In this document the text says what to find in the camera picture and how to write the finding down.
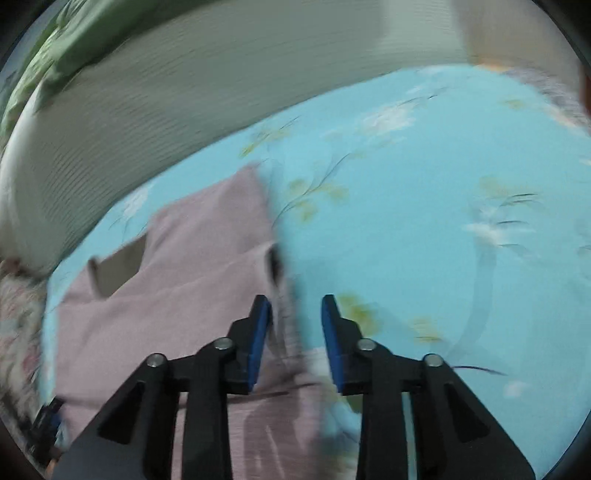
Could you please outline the mauve knit garment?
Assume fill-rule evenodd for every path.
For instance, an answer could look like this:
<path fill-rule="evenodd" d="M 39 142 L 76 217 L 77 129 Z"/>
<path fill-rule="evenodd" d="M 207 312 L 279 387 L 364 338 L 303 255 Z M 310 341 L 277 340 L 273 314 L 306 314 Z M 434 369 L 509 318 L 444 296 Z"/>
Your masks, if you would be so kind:
<path fill-rule="evenodd" d="M 154 214 L 146 232 L 90 260 L 57 309 L 55 394 L 69 439 L 152 353 L 196 353 L 245 317 L 257 295 L 273 306 L 259 381 L 231 397 L 229 439 L 238 479 L 335 479 L 342 458 L 321 430 L 328 377 L 305 351 L 294 289 L 256 168 Z"/>

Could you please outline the pink floral small pillow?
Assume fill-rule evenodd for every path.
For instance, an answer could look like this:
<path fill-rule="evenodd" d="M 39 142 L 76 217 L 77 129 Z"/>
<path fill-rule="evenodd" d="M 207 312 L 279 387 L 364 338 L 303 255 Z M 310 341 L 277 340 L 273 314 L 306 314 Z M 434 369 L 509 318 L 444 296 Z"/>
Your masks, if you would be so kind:
<path fill-rule="evenodd" d="M 41 330 L 47 286 L 16 260 L 1 262 L 1 400 L 20 421 L 41 405 Z"/>

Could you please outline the turquoise floral bed sheet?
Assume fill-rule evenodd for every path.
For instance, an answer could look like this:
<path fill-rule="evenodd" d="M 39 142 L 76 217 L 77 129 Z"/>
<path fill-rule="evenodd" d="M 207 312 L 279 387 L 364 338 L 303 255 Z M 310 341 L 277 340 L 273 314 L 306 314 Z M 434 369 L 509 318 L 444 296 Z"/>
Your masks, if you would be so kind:
<path fill-rule="evenodd" d="M 445 65 L 336 90 L 188 156 L 115 203 L 50 279 L 57 309 L 90 260 L 168 205 L 256 168 L 301 345 L 328 377 L 322 433 L 356 475 L 362 400 L 339 395 L 322 298 L 393 354 L 441 356 L 530 463 L 553 473 L 590 412 L 590 118 L 541 72 Z"/>

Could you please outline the grey striped pillow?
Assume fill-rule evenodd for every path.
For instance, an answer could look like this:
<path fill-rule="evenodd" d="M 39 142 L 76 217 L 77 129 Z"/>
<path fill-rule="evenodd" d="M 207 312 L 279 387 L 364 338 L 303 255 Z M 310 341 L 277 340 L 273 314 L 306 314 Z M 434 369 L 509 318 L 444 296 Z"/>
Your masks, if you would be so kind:
<path fill-rule="evenodd" d="M 274 112 L 468 57 L 449 1 L 200 1 L 36 88 L 1 145 L 1 255 L 45 274 L 128 191 Z"/>

